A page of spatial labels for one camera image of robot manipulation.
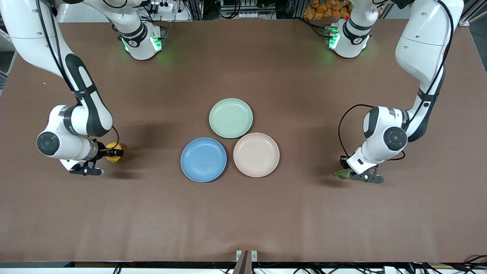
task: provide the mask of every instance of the blue plate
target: blue plate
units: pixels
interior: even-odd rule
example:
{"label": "blue plate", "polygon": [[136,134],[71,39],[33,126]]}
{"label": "blue plate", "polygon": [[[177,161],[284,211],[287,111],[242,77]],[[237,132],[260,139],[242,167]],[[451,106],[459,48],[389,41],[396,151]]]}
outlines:
{"label": "blue plate", "polygon": [[181,169],[191,180],[198,183],[211,182],[225,170],[225,148],[212,138],[191,141],[181,155]]}

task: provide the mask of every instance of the green vegetable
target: green vegetable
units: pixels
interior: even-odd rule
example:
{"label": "green vegetable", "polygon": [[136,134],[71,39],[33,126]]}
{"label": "green vegetable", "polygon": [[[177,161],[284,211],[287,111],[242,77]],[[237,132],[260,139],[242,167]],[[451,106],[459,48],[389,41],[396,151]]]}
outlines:
{"label": "green vegetable", "polygon": [[343,178],[349,179],[348,175],[351,172],[353,172],[353,170],[351,168],[347,168],[347,169],[342,169],[342,170],[335,172],[334,175],[336,177],[343,177]]}

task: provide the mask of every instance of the black cable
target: black cable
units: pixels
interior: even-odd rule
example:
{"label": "black cable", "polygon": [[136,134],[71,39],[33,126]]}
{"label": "black cable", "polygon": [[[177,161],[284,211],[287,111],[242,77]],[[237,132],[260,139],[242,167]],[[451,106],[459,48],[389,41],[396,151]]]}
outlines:
{"label": "black cable", "polygon": [[147,15],[149,15],[149,22],[154,23],[154,20],[152,19],[152,15],[150,15],[150,13],[149,13],[149,11],[147,10],[147,8],[146,8],[145,6],[142,6],[142,7],[143,7],[143,8],[146,10]]}
{"label": "black cable", "polygon": [[54,49],[53,49],[53,46],[51,44],[51,40],[49,40],[49,35],[47,34],[46,24],[44,23],[44,16],[42,15],[42,10],[40,8],[40,0],[36,1],[36,5],[37,5],[37,11],[39,13],[40,24],[41,24],[42,30],[45,34],[47,45],[49,47],[49,50],[51,51],[51,55],[54,58],[54,63],[56,64],[57,68],[59,69],[59,72],[61,73],[61,75],[62,75],[64,81],[66,82],[66,84],[68,85],[68,87],[71,90],[73,90],[73,86],[71,85],[71,83],[68,80],[68,77],[66,76],[66,72],[64,70],[64,67],[61,67],[61,65],[59,64],[59,62],[56,58],[56,54],[54,53]]}
{"label": "black cable", "polygon": [[114,9],[121,9],[121,8],[125,7],[125,5],[127,5],[127,2],[128,2],[128,0],[125,0],[125,3],[123,5],[121,5],[119,7],[115,7],[115,6],[108,4],[105,0],[102,0],[102,1],[105,3],[105,5],[109,6],[110,8],[114,8]]}
{"label": "black cable", "polygon": [[353,107],[349,108],[349,109],[348,109],[348,110],[345,112],[345,114],[343,114],[343,116],[341,117],[341,119],[340,119],[340,123],[338,123],[338,139],[339,139],[339,141],[340,141],[341,148],[343,149],[343,152],[345,153],[345,155],[347,156],[347,158],[349,158],[350,156],[348,155],[347,150],[345,149],[345,146],[343,146],[343,142],[341,141],[340,128],[341,128],[341,123],[342,123],[343,119],[345,118],[345,116],[346,116],[346,115],[347,115],[347,114],[348,114],[348,113],[349,113],[349,112],[350,112],[352,109],[354,109],[354,108],[356,108],[356,107],[369,107],[369,108],[373,108],[373,106],[371,106],[371,105],[357,104],[357,105],[355,105],[355,106],[353,106]]}
{"label": "black cable", "polygon": [[[445,48],[445,52],[443,53],[443,60],[441,61],[440,67],[438,68],[438,71],[436,72],[436,75],[434,76],[434,79],[431,82],[430,87],[428,88],[428,90],[426,91],[425,94],[430,93],[431,88],[433,87],[434,83],[436,82],[436,79],[438,78],[440,71],[442,70],[443,65],[445,64],[445,61],[447,59],[448,51],[450,51],[450,45],[451,45],[451,41],[453,39],[453,17],[451,16],[451,12],[448,9],[448,7],[445,5],[445,3],[443,3],[441,0],[437,0],[437,2],[445,9],[446,13],[448,14],[448,18],[450,20],[450,39],[449,39],[448,44]],[[412,116],[410,121],[412,121],[416,117],[416,115],[418,114],[419,110],[421,109],[421,106],[423,105],[423,103],[424,103],[424,100],[421,100],[421,104],[419,104],[418,108],[414,112],[414,115]]]}
{"label": "black cable", "polygon": [[188,6],[188,4],[187,4],[187,3],[186,3],[184,0],[183,0],[183,4],[184,4],[184,6],[185,6],[185,7],[186,7],[186,9],[187,9],[188,14],[189,14],[189,15],[191,15],[191,19],[192,19],[192,20],[194,20],[194,19],[196,18],[196,16],[194,15],[194,12],[198,13],[198,11],[195,11],[194,9],[190,8],[190,7]]}
{"label": "black cable", "polygon": [[117,143],[113,146],[113,147],[110,147],[110,148],[105,148],[105,149],[100,149],[100,151],[108,151],[110,149],[114,149],[115,147],[117,147],[118,143],[120,142],[120,135],[118,134],[118,130],[112,126],[113,130],[115,130],[115,133],[117,133]]}
{"label": "black cable", "polygon": [[120,274],[120,272],[122,272],[122,266],[123,266],[122,263],[118,263],[115,269],[113,270],[113,274]]}
{"label": "black cable", "polygon": [[282,10],[282,9],[283,9],[283,7],[282,7],[282,8],[280,8],[280,9],[275,9],[275,7],[274,7],[274,12],[271,14],[271,19],[272,19],[272,17],[274,16],[274,14],[276,14],[276,12],[278,12],[278,11],[280,11],[280,10]]}
{"label": "black cable", "polygon": [[312,24],[309,20],[304,19],[304,18],[301,18],[301,17],[293,17],[292,19],[298,19],[298,20],[300,20],[301,22],[304,22],[305,24],[307,24],[310,27],[314,27],[314,28],[317,28],[317,29],[323,29],[323,30],[325,29],[324,26],[318,26],[318,25]]}
{"label": "black cable", "polygon": [[399,160],[402,160],[404,158],[406,158],[406,153],[404,152],[404,150],[401,150],[402,152],[402,156],[399,157],[399,158],[394,158],[394,159],[388,159],[387,161],[399,161]]}
{"label": "black cable", "polygon": [[306,268],[301,268],[301,267],[296,269],[296,271],[294,271],[293,274],[298,273],[299,270],[304,270],[304,271],[306,271],[306,273],[311,274],[311,272],[309,272]]}
{"label": "black cable", "polygon": [[241,7],[240,0],[236,0],[235,1],[235,9],[233,10],[233,13],[229,17],[225,17],[225,16],[223,16],[221,14],[220,15],[221,15],[222,18],[225,18],[225,19],[233,19],[233,18],[235,18],[239,14],[240,7]]}
{"label": "black cable", "polygon": [[53,12],[52,12],[51,9],[49,9],[49,15],[51,16],[51,23],[52,23],[53,29],[54,29],[54,37],[56,38],[57,57],[58,57],[58,60],[59,60],[59,65],[61,66],[64,74],[66,74],[66,70],[64,69],[64,64],[62,62],[61,46],[59,44],[59,37],[57,36],[56,22],[54,21],[54,15],[53,15]]}
{"label": "black cable", "polygon": [[474,262],[474,261],[476,261],[476,260],[478,260],[478,259],[482,259],[482,258],[487,258],[487,255],[481,255],[481,256],[477,256],[477,257],[475,257],[475,258],[473,258],[473,259],[470,259],[470,260],[468,260],[468,261],[465,261],[465,262],[463,262],[463,263],[464,263],[464,264],[472,263],[472,262]]}
{"label": "black cable", "polygon": [[430,269],[432,269],[433,271],[435,271],[437,274],[443,274],[441,272],[439,272],[438,270],[436,270],[434,267],[432,267],[429,263],[423,263],[426,267],[429,267]]}

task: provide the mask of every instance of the green plate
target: green plate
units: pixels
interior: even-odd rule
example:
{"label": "green plate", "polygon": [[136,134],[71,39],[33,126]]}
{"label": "green plate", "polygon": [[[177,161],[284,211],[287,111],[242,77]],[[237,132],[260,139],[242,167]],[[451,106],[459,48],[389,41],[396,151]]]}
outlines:
{"label": "green plate", "polygon": [[224,138],[244,135],[252,126],[254,116],[244,101],[227,98],[216,103],[210,111],[211,129]]}

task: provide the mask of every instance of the metal bracket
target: metal bracket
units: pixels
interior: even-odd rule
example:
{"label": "metal bracket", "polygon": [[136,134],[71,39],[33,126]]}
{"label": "metal bracket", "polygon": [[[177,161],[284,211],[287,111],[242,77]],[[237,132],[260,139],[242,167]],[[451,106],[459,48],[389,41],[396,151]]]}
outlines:
{"label": "metal bracket", "polygon": [[[236,259],[236,261],[239,260],[241,254],[242,254],[242,250],[237,250],[237,259]],[[252,250],[252,252],[250,254],[252,255],[252,261],[253,262],[257,262],[257,250]]]}
{"label": "metal bracket", "polygon": [[[349,169],[350,166],[348,165],[347,163],[347,157],[342,155],[340,156],[340,165],[344,168],[344,169]],[[379,166],[374,166],[372,168],[369,168],[368,170],[366,170],[364,173],[362,174],[357,174],[355,172],[350,172],[350,174],[348,174],[348,179],[351,179],[351,180],[356,180],[356,181],[363,181],[363,182],[366,182],[366,183],[374,183],[374,184],[381,184],[384,182],[384,177],[380,176],[380,175],[377,175],[377,172],[379,171]]]}
{"label": "metal bracket", "polygon": [[249,250],[244,250],[237,251],[237,264],[235,265],[235,268],[233,269],[233,273],[238,273],[238,274],[252,274],[252,261],[253,261],[253,253],[255,252],[255,259],[257,259],[257,251],[249,251]]}
{"label": "metal bracket", "polygon": [[379,170],[379,166],[375,166],[372,168],[369,168],[362,174],[357,174],[355,172],[351,172],[349,177],[352,180],[357,180],[357,181],[364,181],[366,183],[374,183],[374,184],[381,184],[384,182],[384,177],[377,175],[377,171]]}

